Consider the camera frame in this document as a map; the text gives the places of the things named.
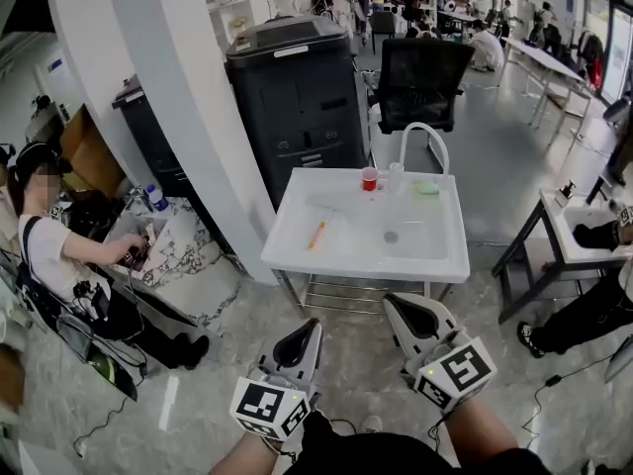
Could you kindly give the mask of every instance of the black and white sneaker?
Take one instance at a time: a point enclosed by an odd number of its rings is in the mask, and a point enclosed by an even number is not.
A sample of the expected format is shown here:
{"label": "black and white sneaker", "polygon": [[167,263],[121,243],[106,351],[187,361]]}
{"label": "black and white sneaker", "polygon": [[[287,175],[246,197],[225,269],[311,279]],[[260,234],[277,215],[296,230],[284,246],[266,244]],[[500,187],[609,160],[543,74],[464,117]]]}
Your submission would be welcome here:
{"label": "black and white sneaker", "polygon": [[516,328],[516,335],[519,342],[530,351],[532,357],[540,359],[541,357],[545,356],[544,351],[539,350],[536,346],[532,344],[532,341],[530,340],[532,338],[532,327],[528,323],[519,323]]}

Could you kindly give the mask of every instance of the marble countertop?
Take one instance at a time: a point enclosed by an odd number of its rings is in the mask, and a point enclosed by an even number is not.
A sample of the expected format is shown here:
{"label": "marble countertop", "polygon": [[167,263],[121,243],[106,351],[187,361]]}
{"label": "marble countertop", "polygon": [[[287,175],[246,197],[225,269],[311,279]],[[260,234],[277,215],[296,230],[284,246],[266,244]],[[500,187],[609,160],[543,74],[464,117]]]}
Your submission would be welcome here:
{"label": "marble countertop", "polygon": [[[169,207],[162,212],[150,213],[141,201],[130,206],[135,216],[167,221],[143,270],[134,272],[133,277],[187,318],[221,333],[223,314],[237,295],[241,275],[189,201],[173,197],[167,200]],[[128,278],[125,268],[115,266],[115,270]]]}

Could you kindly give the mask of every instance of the faucet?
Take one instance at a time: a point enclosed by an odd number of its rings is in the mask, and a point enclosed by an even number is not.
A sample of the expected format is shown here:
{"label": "faucet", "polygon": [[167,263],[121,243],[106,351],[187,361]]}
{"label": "faucet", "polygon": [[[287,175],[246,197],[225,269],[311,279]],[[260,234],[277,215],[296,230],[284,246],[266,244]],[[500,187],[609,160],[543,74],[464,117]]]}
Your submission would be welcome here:
{"label": "faucet", "polygon": [[450,162],[448,159],[448,149],[446,148],[446,144],[444,143],[444,140],[439,136],[439,134],[434,129],[432,129],[426,123],[421,123],[421,122],[409,123],[405,127],[405,130],[403,131],[403,143],[400,146],[400,163],[403,165],[403,170],[405,167],[405,154],[407,153],[408,133],[412,131],[413,129],[423,129],[424,131],[427,131],[430,136],[433,136],[435,138],[435,140],[439,144],[439,148],[442,151],[442,158],[443,158],[442,163],[441,163],[442,175],[447,176]]}
{"label": "faucet", "polygon": [[148,211],[150,213],[154,212],[154,206],[149,201],[149,197],[147,196],[147,192],[145,192],[145,189],[143,187],[136,186],[135,188],[130,190],[130,192],[128,192],[126,197],[128,198],[128,201],[126,202],[126,207],[124,208],[124,211],[127,208],[129,208],[132,205],[132,202],[134,202],[136,199],[141,199],[143,204],[145,205],[145,207],[148,209]]}

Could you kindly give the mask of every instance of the water bottle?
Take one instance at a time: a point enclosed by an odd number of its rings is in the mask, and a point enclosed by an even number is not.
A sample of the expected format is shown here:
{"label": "water bottle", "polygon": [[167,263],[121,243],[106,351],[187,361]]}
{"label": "water bottle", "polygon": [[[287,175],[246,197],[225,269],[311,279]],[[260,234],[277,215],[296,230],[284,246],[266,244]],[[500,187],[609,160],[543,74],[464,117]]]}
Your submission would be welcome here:
{"label": "water bottle", "polygon": [[167,206],[169,206],[169,203],[162,195],[162,190],[160,190],[160,188],[156,188],[154,185],[149,185],[146,191],[147,197],[149,197],[149,202],[153,204],[158,211],[163,211],[167,208]]}

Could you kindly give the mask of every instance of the white faucet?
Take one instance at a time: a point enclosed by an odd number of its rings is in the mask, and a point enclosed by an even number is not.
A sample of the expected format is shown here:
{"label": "white faucet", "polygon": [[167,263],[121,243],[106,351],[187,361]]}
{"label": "white faucet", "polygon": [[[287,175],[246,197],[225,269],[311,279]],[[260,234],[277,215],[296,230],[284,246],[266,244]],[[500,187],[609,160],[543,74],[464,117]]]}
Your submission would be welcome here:
{"label": "white faucet", "polygon": [[442,151],[442,176],[446,177],[448,175],[448,167],[450,165],[446,144],[444,143],[444,140],[439,136],[439,134],[434,131],[429,125],[420,122],[409,123],[403,131],[403,143],[400,146],[400,164],[403,166],[403,170],[405,167],[405,154],[407,153],[408,133],[413,129],[423,129],[427,131],[430,136],[433,136],[435,138],[435,140],[439,144],[439,148]]}

